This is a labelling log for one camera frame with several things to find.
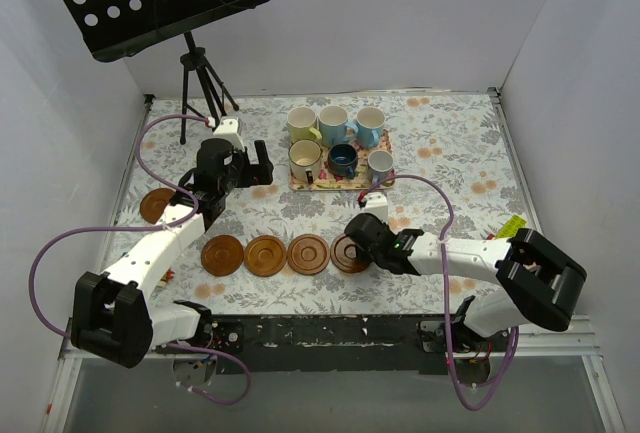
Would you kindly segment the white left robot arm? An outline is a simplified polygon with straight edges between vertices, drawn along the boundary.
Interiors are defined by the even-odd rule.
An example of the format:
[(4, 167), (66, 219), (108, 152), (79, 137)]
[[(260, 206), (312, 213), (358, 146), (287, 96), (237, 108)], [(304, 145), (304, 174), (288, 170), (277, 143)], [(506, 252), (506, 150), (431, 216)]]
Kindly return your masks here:
[(194, 302), (176, 301), (153, 309), (153, 290), (182, 252), (202, 237), (224, 211), (236, 188), (269, 185), (273, 164), (264, 141), (254, 143), (257, 163), (230, 141), (203, 141), (196, 165), (174, 186), (154, 231), (101, 274), (87, 272), (77, 281), (71, 343), (121, 366), (132, 368), (156, 347), (180, 341), (193, 353), (213, 339), (211, 311)]

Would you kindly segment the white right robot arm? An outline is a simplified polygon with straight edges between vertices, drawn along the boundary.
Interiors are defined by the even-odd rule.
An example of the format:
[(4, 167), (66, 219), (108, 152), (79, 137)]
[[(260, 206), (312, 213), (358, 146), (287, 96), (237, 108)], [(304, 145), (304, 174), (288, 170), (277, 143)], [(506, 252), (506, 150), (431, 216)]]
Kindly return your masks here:
[(452, 347), (475, 350), (488, 338), (523, 324), (564, 332), (571, 323), (587, 273), (539, 232), (521, 228), (512, 238), (446, 239), (421, 229), (394, 233), (370, 213), (345, 228), (366, 260), (392, 274), (441, 273), (499, 288), (466, 298), (451, 319)]

